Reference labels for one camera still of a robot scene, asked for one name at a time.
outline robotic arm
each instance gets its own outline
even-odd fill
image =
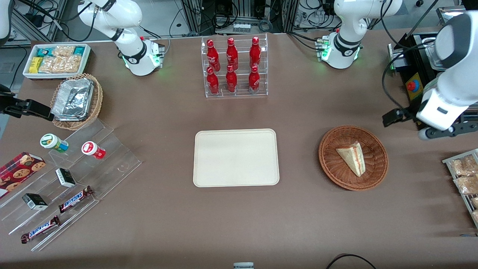
[[[446,69],[424,88],[416,117],[444,131],[478,101],[478,11],[449,20],[438,32],[435,50]]]
[[[11,0],[0,0],[0,47],[5,45],[10,37],[13,6]]]
[[[132,27],[142,20],[141,9],[131,0],[81,1],[78,12],[84,24],[92,26],[111,39],[123,54],[126,67],[137,76],[145,76],[163,64],[163,47],[143,40]]]
[[[402,0],[383,0],[383,16],[397,13]],[[367,32],[364,18],[380,18],[382,0],[335,0],[334,11],[342,20],[340,32],[323,36],[321,60],[338,69],[349,67],[357,58],[360,42]]]

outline wicker basket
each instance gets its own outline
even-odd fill
[[[67,80],[74,80],[74,79],[81,79],[81,78],[90,79],[95,83],[95,88],[93,89],[93,97],[91,98],[91,106],[90,106],[88,118],[82,122],[61,122],[61,121],[53,120],[53,124],[56,127],[59,127],[62,129],[68,129],[71,131],[76,131],[80,127],[92,124],[96,120],[96,118],[98,118],[99,111],[101,110],[101,102],[103,102],[103,90],[101,89],[101,85],[98,83],[98,80],[96,80],[96,78],[90,74],[76,75],[76,76],[67,78]],[[60,85],[56,87],[56,91],[53,94],[52,101],[50,102],[50,107],[53,107],[53,104],[55,103],[56,95],[58,94],[59,89],[60,89]]]
[[[365,173],[357,177],[340,157],[336,148],[360,142],[365,159]],[[375,188],[388,171],[385,147],[371,132],[352,125],[343,125],[328,131],[319,146],[319,161],[327,176],[342,188],[365,191]]]

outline snack tray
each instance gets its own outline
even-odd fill
[[[451,168],[451,161],[456,160],[456,159],[461,159],[461,158],[463,158],[465,156],[468,156],[468,155],[472,155],[473,158],[475,159],[476,163],[478,164],[478,155],[477,154],[478,154],[478,148],[474,149],[474,150],[467,151],[467,152],[462,153],[460,155],[453,156],[451,158],[448,158],[448,159],[445,159],[445,160],[442,161],[448,167],[448,170],[450,171],[450,173],[453,177],[453,182],[455,183],[455,185],[456,185],[456,179],[459,178],[459,176],[456,175],[455,172],[453,171],[453,169]],[[463,198],[463,201],[465,201],[465,205],[467,206],[468,212],[470,213],[470,216],[471,216],[471,213],[477,209],[471,203],[471,199],[473,199],[475,197],[478,197],[478,194],[462,194],[460,192],[460,188],[458,186],[456,186],[456,187],[458,188],[458,192],[460,193],[461,198]],[[475,218],[472,217],[471,219],[475,223],[475,227],[478,228],[478,222],[475,220]]]

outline coca-cola bottle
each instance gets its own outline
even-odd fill
[[[219,94],[219,79],[217,76],[214,74],[214,69],[212,67],[207,67],[207,84],[209,86],[209,91],[211,92],[212,95],[218,95]]]
[[[254,65],[259,66],[259,63],[261,62],[261,48],[259,47],[259,38],[256,36],[252,38],[252,46],[250,47],[249,58],[250,68],[252,68]]]
[[[259,73],[257,73],[257,65],[253,65],[249,74],[249,92],[256,94],[259,91]]]
[[[228,65],[232,65],[234,70],[239,68],[238,49],[234,45],[234,38],[228,38],[228,50],[226,51],[228,57]]]
[[[238,76],[236,75],[236,72],[234,72],[233,65],[228,65],[226,81],[228,82],[228,91],[230,93],[235,93],[238,87]]]
[[[209,65],[214,68],[214,71],[219,72],[221,70],[221,64],[219,63],[219,53],[217,53],[214,47],[214,42],[209,39],[207,42],[207,61]]]

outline table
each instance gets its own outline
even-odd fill
[[[459,237],[476,230],[441,160],[476,148],[477,134],[421,141],[412,122],[382,126],[394,108],[381,89],[383,31],[367,33],[345,70],[318,63],[285,34],[268,37],[269,96],[241,100],[204,97],[200,38],[172,40],[164,68],[146,77],[124,67],[112,42],[91,43],[88,72],[104,90],[100,118],[144,163],[40,252],[23,248],[0,222],[1,267],[325,268],[354,253],[378,268],[476,268],[476,238]],[[20,98],[49,103],[57,84],[25,79]],[[399,76],[387,76],[387,85],[405,104]],[[390,169],[377,188],[344,190],[320,168],[320,139],[342,124],[364,127],[385,145]],[[250,128],[276,131],[279,183],[195,187],[196,133]],[[42,119],[11,118],[0,163],[21,151],[44,156],[38,140],[48,132],[69,135]],[[368,268],[354,258],[340,264]]]

